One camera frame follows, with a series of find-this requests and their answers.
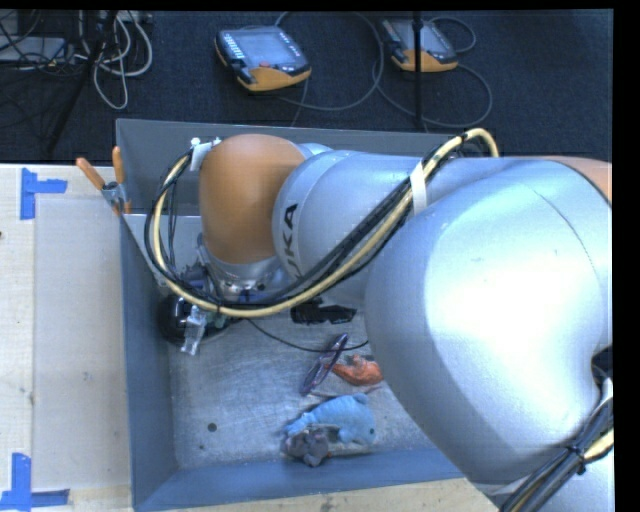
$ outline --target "blue tape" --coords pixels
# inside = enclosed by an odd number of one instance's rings
[[[62,194],[67,190],[64,180],[38,181],[38,175],[26,167],[22,168],[22,189],[20,197],[20,220],[36,216],[36,194]]]
[[[21,453],[11,456],[11,489],[0,495],[0,510],[31,512],[32,507],[66,505],[69,489],[62,491],[31,492],[31,459]]]

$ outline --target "device screen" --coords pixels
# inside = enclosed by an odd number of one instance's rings
[[[285,44],[273,34],[236,34],[235,40],[245,55],[255,62],[289,62],[292,55]]]

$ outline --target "gray bin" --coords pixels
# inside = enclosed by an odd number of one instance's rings
[[[303,412],[305,399],[297,387],[317,354],[279,344],[247,321],[207,342],[195,357],[162,338],[156,321],[162,290],[129,221],[146,213],[161,176],[193,137],[204,142],[238,133],[416,156],[449,138],[117,121],[116,140],[134,208],[131,216],[124,216],[120,230],[133,507],[140,512],[167,510],[462,477],[384,384],[370,393],[379,432],[371,450],[332,456],[317,467],[286,457],[278,450],[281,428]],[[186,173],[178,196],[180,215],[197,215],[197,197],[197,173]],[[306,326],[279,314],[256,323],[320,348],[344,330],[353,335],[354,343],[362,341],[366,333],[361,320],[357,315],[349,325]],[[341,387],[344,383],[329,378],[327,382],[333,392],[347,392]]]

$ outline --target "metal stand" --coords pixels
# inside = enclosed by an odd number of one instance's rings
[[[420,32],[424,26],[420,11],[413,11],[413,56],[415,60],[415,101],[416,101],[416,128],[427,131],[422,121],[422,55],[420,44]]]

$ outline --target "orange handle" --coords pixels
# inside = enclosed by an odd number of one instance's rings
[[[76,165],[80,167],[80,170],[85,174],[87,178],[89,178],[89,181],[93,183],[94,187],[96,187],[98,190],[102,190],[102,188],[105,186],[104,179],[98,174],[96,168],[91,165],[86,158],[76,158]]]
[[[125,174],[124,166],[122,164],[122,153],[120,152],[120,148],[118,146],[113,147],[111,158],[113,160],[113,170],[116,173],[116,181],[118,183],[124,183]]]

